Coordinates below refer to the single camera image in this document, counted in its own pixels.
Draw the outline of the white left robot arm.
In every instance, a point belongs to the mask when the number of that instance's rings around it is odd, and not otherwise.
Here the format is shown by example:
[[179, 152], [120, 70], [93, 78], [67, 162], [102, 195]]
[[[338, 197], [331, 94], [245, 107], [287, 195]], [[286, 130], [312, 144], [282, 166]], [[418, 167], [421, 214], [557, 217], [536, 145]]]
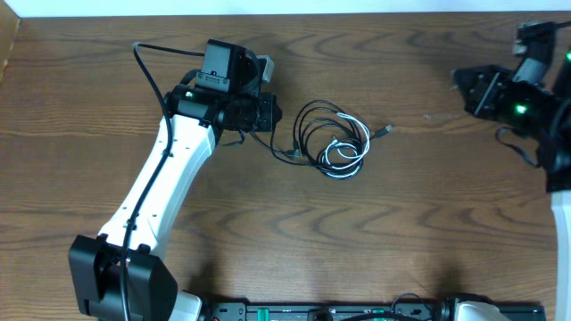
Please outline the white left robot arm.
[[98, 320], [199, 320], [203, 301], [181, 290], [164, 263], [171, 229], [201, 166], [225, 131], [271, 132], [282, 118], [263, 92], [274, 62], [216, 39], [203, 65], [162, 93], [146, 66], [162, 118], [153, 148], [120, 207], [97, 237], [79, 235], [68, 260], [83, 315]]

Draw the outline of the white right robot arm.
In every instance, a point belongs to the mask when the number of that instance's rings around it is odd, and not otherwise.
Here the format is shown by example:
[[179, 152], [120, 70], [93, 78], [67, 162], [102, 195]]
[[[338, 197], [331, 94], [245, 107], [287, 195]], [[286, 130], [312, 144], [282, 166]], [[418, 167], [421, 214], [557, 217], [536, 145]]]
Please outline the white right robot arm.
[[502, 124], [495, 134], [510, 131], [538, 143], [536, 158], [505, 144], [530, 166], [546, 173], [558, 242], [557, 320], [570, 318], [570, 62], [564, 62], [553, 89], [541, 82], [550, 68], [551, 49], [531, 49], [516, 70], [496, 65], [452, 72], [465, 111], [478, 119]]

